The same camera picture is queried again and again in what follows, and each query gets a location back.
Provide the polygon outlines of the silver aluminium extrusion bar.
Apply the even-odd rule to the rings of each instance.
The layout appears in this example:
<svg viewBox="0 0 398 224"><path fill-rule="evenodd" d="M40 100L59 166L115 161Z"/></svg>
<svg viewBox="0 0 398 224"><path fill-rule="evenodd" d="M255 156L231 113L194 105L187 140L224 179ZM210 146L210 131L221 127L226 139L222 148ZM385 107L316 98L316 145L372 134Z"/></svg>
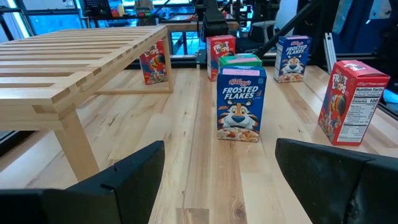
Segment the silver aluminium extrusion bar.
<svg viewBox="0 0 398 224"><path fill-rule="evenodd" d="M327 70L328 73L331 74L333 71L334 64L337 62L335 46L331 32L324 34L323 45L325 51Z"/></svg>

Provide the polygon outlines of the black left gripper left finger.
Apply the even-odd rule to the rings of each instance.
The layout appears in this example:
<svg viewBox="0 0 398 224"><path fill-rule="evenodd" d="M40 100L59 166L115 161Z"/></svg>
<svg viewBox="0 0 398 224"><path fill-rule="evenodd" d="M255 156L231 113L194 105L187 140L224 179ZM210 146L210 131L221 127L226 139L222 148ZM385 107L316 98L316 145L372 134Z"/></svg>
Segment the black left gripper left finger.
<svg viewBox="0 0 398 224"><path fill-rule="evenodd" d="M0 190L0 224L148 224L164 162L155 141L65 190Z"/></svg>

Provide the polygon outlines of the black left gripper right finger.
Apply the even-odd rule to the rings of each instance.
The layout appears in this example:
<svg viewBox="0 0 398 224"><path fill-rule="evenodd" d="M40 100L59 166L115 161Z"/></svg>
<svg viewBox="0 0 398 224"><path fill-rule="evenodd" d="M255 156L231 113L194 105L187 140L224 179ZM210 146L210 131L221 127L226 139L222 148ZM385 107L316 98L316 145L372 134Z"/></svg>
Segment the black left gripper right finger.
<svg viewBox="0 0 398 224"><path fill-rule="evenodd" d="M398 224L398 159L279 138L279 168L313 224Z"/></svg>

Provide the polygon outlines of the blue Frosted Flakes cereal box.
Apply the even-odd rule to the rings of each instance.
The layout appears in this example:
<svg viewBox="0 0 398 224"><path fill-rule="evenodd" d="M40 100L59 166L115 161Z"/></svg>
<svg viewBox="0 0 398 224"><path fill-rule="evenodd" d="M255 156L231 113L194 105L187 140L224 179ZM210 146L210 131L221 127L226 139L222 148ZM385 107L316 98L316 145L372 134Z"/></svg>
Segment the blue Frosted Flakes cereal box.
<svg viewBox="0 0 398 224"><path fill-rule="evenodd" d="M267 75L263 67L224 65L216 83L217 138L257 142Z"/></svg>
<svg viewBox="0 0 398 224"><path fill-rule="evenodd" d="M279 37L274 79L279 83L302 82L312 38L306 35Z"/></svg>

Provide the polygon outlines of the wooden slatted shelf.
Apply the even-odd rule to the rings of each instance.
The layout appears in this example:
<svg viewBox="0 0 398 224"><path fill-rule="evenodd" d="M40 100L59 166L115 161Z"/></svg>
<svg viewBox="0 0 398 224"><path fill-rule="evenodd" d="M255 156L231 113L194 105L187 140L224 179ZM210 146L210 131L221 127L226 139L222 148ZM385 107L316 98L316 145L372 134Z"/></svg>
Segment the wooden slatted shelf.
<svg viewBox="0 0 398 224"><path fill-rule="evenodd" d="M0 130L54 131L78 180L99 171L76 112L159 40L165 25L65 29L0 44Z"/></svg>

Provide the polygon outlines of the white stool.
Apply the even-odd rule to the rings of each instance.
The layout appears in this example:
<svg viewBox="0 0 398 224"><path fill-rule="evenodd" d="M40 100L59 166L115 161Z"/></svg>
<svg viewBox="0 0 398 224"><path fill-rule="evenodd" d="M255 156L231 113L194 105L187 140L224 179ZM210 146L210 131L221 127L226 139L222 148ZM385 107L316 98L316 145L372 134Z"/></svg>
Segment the white stool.
<svg viewBox="0 0 398 224"><path fill-rule="evenodd" d="M265 44L275 36L275 21L255 22L251 26L250 39Z"/></svg>

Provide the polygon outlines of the red Froot Loops cereal box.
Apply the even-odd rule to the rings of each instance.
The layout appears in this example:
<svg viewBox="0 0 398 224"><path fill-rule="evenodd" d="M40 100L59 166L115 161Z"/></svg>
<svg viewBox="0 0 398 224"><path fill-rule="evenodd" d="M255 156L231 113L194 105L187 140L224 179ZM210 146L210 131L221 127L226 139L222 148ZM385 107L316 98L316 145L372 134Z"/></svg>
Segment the red Froot Loops cereal box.
<svg viewBox="0 0 398 224"><path fill-rule="evenodd" d="M233 35L217 35L206 38L207 72L210 81L216 81L219 70L219 58L232 56L236 50L236 38Z"/></svg>
<svg viewBox="0 0 398 224"><path fill-rule="evenodd" d="M333 145L359 146L390 76L358 60L333 66L318 124Z"/></svg>
<svg viewBox="0 0 398 224"><path fill-rule="evenodd" d="M156 44L147 49L139 57L139 60L146 85L168 81L163 40L158 40Z"/></svg>

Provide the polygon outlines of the green Apple Jacks cereal box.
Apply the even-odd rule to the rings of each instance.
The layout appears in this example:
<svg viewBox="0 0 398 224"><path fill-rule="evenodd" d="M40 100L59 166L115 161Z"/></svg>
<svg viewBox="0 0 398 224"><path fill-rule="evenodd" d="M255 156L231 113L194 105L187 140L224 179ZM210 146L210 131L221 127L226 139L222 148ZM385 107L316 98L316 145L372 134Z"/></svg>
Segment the green Apple Jacks cereal box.
<svg viewBox="0 0 398 224"><path fill-rule="evenodd" d="M221 68L225 65L262 67L262 60L254 54L237 54L220 57L218 67Z"/></svg>

